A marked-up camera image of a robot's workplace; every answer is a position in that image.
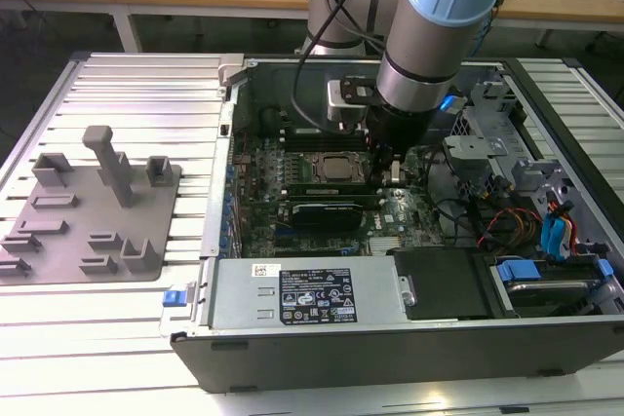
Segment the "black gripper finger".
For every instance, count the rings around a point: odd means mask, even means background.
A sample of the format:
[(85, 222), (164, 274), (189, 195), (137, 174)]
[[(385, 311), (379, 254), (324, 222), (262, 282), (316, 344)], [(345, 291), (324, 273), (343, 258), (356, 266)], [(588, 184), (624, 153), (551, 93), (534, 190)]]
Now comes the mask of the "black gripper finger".
[(383, 185), (384, 173), (394, 162), (394, 150), (382, 143), (376, 143), (370, 155), (370, 184), (373, 187)]

